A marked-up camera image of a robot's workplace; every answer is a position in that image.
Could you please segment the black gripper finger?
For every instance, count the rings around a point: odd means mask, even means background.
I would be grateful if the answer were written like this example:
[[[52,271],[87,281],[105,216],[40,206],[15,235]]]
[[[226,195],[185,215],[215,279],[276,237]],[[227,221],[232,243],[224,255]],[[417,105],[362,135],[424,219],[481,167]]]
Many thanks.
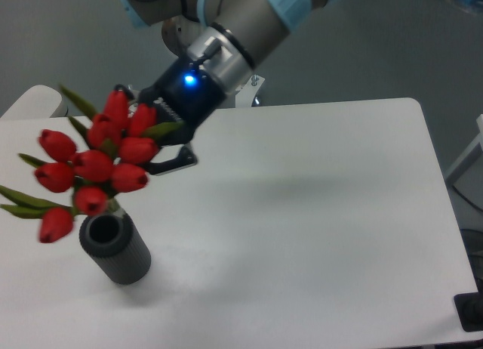
[[[117,84],[117,85],[114,86],[114,90],[120,91],[125,95],[125,97],[128,99],[128,109],[130,111],[136,110],[136,108],[137,108],[137,96],[128,86]]]
[[[198,164],[191,144],[184,144],[173,159],[164,162],[149,162],[146,171],[150,175],[166,175]]]

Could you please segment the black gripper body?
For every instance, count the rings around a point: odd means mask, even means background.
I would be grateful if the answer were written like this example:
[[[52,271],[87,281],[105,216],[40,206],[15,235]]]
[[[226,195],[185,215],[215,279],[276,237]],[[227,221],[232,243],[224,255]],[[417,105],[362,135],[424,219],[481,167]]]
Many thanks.
[[[197,127],[227,99],[225,91],[188,56],[176,60],[153,85],[138,95],[138,104],[153,107],[156,123],[178,127],[154,140],[159,145],[189,143]]]

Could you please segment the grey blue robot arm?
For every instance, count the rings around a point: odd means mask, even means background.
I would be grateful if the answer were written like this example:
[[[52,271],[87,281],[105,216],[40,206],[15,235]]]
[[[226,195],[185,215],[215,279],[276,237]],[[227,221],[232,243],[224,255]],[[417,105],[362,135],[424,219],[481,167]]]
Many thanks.
[[[183,17],[201,32],[149,87],[138,103],[154,107],[159,122],[180,128],[158,139],[159,148],[180,146],[166,162],[148,162],[150,175],[197,163],[195,130],[318,8],[336,0],[120,0],[135,26]]]

